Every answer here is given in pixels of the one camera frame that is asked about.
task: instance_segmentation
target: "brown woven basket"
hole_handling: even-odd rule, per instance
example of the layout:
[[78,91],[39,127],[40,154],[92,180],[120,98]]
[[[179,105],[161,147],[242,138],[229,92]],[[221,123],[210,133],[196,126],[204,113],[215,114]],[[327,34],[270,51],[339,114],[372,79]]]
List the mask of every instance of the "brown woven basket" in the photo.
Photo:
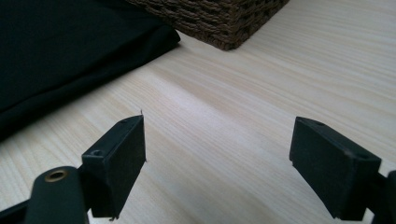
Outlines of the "brown woven basket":
[[219,49],[236,49],[289,0],[127,0]]

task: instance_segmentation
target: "light wood surface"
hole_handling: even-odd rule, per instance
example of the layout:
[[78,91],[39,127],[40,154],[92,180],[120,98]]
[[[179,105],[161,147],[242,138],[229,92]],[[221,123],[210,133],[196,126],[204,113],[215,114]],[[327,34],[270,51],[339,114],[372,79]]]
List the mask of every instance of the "light wood surface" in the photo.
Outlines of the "light wood surface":
[[0,210],[140,110],[148,162],[115,223],[349,223],[291,166],[296,116],[381,157],[381,174],[396,169],[396,1],[290,0],[231,52],[181,38],[0,143]]

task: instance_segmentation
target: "wicker basket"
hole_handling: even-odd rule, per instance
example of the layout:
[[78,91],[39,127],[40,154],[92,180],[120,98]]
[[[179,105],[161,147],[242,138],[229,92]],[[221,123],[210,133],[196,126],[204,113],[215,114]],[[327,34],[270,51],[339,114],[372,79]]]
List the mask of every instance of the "wicker basket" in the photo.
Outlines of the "wicker basket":
[[127,0],[186,35],[236,49],[289,0]]

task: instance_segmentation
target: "folded cloth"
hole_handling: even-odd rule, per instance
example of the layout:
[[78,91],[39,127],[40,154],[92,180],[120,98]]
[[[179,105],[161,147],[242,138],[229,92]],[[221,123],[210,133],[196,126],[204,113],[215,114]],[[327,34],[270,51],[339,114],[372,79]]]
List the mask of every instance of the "folded cloth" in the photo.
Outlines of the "folded cloth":
[[122,0],[1,0],[0,139],[178,41],[173,28]]

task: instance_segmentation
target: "black mechanical part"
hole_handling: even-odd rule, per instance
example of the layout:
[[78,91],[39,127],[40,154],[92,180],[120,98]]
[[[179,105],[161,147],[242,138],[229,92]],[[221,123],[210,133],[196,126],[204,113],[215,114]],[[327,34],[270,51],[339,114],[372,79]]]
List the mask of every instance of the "black mechanical part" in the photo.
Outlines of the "black mechanical part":
[[395,175],[379,174],[381,159],[334,129],[296,118],[290,160],[332,217],[362,220],[368,207],[373,223],[396,223]]
[[143,116],[118,122],[82,160],[78,169],[58,167],[40,175],[32,198],[0,212],[0,223],[82,224],[90,208],[94,217],[118,218],[146,161]]

